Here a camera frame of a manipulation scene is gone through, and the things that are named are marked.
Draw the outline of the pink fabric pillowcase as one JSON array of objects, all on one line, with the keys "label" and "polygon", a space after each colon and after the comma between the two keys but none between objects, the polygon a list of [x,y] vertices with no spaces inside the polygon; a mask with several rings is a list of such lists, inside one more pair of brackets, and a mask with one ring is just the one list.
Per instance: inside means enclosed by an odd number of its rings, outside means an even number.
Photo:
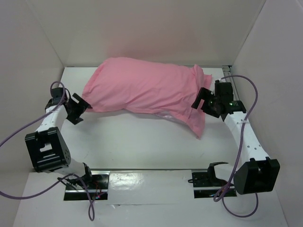
[{"label": "pink fabric pillowcase", "polygon": [[128,110],[155,114],[187,125],[197,138],[205,127],[205,113],[192,108],[200,88],[209,89],[212,76],[194,65],[142,61],[126,57],[106,59],[85,85],[82,98],[95,113]]}]

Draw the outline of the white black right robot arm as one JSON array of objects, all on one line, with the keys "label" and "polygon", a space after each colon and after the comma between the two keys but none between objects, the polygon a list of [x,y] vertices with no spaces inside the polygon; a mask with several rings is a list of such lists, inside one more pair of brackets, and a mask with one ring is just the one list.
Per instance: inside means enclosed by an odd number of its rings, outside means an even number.
[{"label": "white black right robot arm", "polygon": [[213,186],[229,183],[237,193],[270,192],[274,189],[280,170],[277,159],[271,159],[262,148],[248,120],[247,111],[240,100],[234,100],[230,82],[217,80],[214,91],[201,88],[192,107],[210,116],[222,118],[232,133],[237,146],[236,165],[226,162],[211,163],[207,169],[207,181]]}]

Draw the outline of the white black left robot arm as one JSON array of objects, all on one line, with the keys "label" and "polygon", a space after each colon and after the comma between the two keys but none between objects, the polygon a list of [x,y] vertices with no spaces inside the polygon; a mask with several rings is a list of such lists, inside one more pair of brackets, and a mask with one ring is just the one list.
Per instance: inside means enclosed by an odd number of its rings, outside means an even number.
[{"label": "white black left robot arm", "polygon": [[71,157],[69,148],[61,134],[64,121],[73,125],[83,121],[81,115],[91,106],[79,95],[70,95],[62,87],[51,88],[51,99],[45,107],[46,117],[33,133],[25,136],[25,143],[33,168],[38,173],[76,174],[77,184],[87,189],[93,184],[93,175],[85,163]]}]

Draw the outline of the aluminium table edge rail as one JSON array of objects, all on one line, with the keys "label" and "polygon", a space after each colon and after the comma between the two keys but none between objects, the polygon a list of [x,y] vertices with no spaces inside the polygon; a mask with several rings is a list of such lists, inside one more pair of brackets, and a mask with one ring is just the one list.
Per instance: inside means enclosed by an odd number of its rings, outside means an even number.
[{"label": "aluminium table edge rail", "polygon": [[178,171],[178,170],[191,170],[192,172],[207,172],[206,168],[91,168],[91,171]]}]

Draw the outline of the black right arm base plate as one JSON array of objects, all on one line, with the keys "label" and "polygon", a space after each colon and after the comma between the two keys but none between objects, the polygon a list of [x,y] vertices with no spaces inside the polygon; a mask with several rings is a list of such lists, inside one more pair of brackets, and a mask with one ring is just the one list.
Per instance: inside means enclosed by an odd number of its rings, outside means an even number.
[{"label": "black right arm base plate", "polygon": [[192,177],[187,181],[192,184],[194,198],[213,198],[216,192],[227,182],[217,178],[211,178],[206,170],[193,171]]}]

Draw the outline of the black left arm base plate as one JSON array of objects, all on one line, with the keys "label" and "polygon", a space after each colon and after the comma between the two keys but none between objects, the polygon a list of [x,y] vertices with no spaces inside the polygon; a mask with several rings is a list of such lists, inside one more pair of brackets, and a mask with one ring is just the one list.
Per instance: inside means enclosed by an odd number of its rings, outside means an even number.
[{"label": "black left arm base plate", "polygon": [[[64,201],[88,201],[84,186],[77,179],[63,181],[65,185]],[[93,201],[107,200],[108,198],[109,172],[92,172],[92,181],[87,183],[89,196]]]}]

